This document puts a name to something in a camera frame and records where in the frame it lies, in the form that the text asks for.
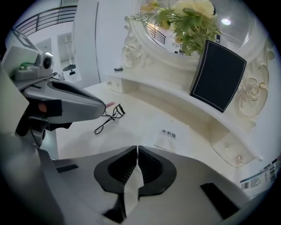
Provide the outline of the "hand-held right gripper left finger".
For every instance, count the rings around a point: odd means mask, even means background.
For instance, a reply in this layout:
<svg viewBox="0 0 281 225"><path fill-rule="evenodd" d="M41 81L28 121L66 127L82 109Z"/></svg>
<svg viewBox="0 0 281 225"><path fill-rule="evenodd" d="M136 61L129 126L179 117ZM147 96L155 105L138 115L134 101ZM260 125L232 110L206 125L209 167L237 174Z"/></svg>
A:
<svg viewBox="0 0 281 225"><path fill-rule="evenodd" d="M63 181L88 206L122 223L138 204L136 146L53 161Z"/></svg>

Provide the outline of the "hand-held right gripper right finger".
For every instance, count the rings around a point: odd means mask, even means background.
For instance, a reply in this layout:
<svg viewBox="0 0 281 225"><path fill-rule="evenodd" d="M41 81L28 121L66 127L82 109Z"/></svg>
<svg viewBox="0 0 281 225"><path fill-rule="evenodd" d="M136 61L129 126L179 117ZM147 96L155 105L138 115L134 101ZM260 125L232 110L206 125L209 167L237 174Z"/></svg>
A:
<svg viewBox="0 0 281 225"><path fill-rule="evenodd" d="M249 198L203 162L140 146L144 185L131 213L131 225L217 225Z"/></svg>

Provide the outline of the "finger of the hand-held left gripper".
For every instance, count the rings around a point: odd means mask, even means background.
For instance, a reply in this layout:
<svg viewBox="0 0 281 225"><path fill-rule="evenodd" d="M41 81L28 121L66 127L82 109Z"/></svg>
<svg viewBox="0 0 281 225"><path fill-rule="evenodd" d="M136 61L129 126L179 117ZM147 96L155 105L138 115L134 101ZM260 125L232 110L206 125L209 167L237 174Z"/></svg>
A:
<svg viewBox="0 0 281 225"><path fill-rule="evenodd" d="M52 81L75 86L65 81L43 80L23 90L23 95L30 103L29 118L45 122L47 130L68 129L74 122L94 120L105 112L105 103L99 98L55 90L51 88Z"/></svg>

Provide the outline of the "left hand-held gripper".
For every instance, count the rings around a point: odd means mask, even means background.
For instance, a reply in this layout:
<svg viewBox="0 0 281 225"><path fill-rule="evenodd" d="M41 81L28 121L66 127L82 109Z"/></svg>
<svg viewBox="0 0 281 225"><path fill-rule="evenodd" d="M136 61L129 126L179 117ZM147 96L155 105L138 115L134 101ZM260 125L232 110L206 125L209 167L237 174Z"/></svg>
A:
<svg viewBox="0 0 281 225"><path fill-rule="evenodd" d="M46 135L49 98L39 96L39 84L53 77L52 56L39 50L26 35L12 28L5 40L6 51L1 61L4 71L27 99L16 134L40 147ZM91 93L67 83L52 81L51 88L65 93L94 97Z"/></svg>

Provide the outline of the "black eyelash curler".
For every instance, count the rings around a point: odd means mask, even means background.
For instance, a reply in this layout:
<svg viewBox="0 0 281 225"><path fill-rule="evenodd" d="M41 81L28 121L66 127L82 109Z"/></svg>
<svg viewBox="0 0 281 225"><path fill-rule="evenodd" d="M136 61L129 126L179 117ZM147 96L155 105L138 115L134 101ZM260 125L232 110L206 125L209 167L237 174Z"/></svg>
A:
<svg viewBox="0 0 281 225"><path fill-rule="evenodd" d="M108 124L109 122L112 122L112 121L115 121L116 119L120 119L122 118L124 115L125 115L125 111L123 109L123 107L121 106L121 104L118 104L114 109L113 109L113 112L111 115L107 114L107 112L105 111L104 114L102 115L103 117L107 117L107 120L102 124L100 125L98 128L96 128L94 130L94 133L96 135L100 134L103 129L104 129L104 126L106 124Z"/></svg>

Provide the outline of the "clear packet with black item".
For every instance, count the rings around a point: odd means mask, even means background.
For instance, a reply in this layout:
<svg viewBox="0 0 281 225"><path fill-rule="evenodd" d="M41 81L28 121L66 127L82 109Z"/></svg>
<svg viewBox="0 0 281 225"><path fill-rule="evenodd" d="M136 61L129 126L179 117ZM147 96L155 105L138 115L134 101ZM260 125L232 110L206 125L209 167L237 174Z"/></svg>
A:
<svg viewBox="0 0 281 225"><path fill-rule="evenodd" d="M143 135L141 145L184 156L184 147L190 148L190 127L171 118L157 119ZM125 184L125 213L129 215L138 203L138 189L144 186L140 156L128 182Z"/></svg>

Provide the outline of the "white dressing table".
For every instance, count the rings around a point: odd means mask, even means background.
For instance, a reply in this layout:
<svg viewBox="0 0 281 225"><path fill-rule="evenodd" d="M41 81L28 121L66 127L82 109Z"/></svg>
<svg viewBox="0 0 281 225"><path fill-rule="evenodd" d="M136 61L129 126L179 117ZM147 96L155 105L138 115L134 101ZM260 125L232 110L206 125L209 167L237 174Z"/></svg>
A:
<svg viewBox="0 0 281 225"><path fill-rule="evenodd" d="M109 122L96 135L94 130L107 118L73 123L56 132L60 158L88 156L128 145L141 145L147 128L157 119L171 118L190 127L190 148L185 156L203 161L213 168L243 167L261 162L261 153L247 133L232 120L216 120L194 109L181 98L131 80L112 77L108 82L86 87L86 91L105 103L121 104L125 115Z"/></svg>

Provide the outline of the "white robot with black panel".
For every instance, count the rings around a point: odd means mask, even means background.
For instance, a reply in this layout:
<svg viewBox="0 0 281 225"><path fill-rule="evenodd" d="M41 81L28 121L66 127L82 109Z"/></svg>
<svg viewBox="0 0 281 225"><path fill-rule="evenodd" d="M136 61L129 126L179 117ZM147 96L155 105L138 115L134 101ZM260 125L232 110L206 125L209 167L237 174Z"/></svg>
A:
<svg viewBox="0 0 281 225"><path fill-rule="evenodd" d="M76 83L82 80L75 64L70 64L62 70L64 80L69 83Z"/></svg>

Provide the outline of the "black metal railing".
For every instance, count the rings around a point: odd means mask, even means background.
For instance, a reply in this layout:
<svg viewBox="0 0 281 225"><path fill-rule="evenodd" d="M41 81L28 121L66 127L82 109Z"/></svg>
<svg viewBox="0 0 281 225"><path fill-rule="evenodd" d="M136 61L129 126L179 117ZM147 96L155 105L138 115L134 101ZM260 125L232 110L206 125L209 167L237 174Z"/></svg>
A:
<svg viewBox="0 0 281 225"><path fill-rule="evenodd" d="M70 5L42 11L24 20L15 26L14 29L26 36L29 36L35 32L54 25L73 22L76 15L76 10L77 5Z"/></svg>

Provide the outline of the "black square vase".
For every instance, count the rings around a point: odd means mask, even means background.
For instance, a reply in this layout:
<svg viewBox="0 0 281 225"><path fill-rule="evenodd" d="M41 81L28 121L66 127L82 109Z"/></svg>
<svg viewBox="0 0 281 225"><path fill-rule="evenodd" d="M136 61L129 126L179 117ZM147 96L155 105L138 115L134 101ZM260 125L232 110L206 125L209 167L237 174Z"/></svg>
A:
<svg viewBox="0 0 281 225"><path fill-rule="evenodd" d="M247 61L228 48L206 40L191 83L190 96L224 112L236 93Z"/></svg>

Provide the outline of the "yellow artificial flower bouquet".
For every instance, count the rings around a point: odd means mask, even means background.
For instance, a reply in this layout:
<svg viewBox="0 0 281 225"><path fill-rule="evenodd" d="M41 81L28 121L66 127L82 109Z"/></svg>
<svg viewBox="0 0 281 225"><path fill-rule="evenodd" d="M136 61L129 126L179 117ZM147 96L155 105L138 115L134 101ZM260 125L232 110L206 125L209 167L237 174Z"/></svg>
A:
<svg viewBox="0 0 281 225"><path fill-rule="evenodd" d="M140 11L129 17L131 21L153 23L174 35L174 46L187 56L202 55L207 40L216 41L221 34L215 6L210 0L177 0L173 5L150 0Z"/></svg>

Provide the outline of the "oval mirror ornate white frame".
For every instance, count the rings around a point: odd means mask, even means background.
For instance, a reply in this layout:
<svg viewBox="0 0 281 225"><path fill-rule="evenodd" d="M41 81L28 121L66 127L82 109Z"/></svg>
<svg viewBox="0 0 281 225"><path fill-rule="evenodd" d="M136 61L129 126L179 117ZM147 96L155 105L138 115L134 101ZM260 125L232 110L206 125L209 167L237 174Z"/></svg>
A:
<svg viewBox="0 0 281 225"><path fill-rule="evenodd" d="M128 35L122 48L122 78L152 86L181 98L195 112L216 120L254 120L264 108L271 65L278 62L277 52L258 18L240 0L210 0L218 19L230 19L222 28L221 45L247 61L238 90L225 112L190 96L191 83L199 62L199 54L181 54L175 46L160 46L140 22L127 21Z"/></svg>

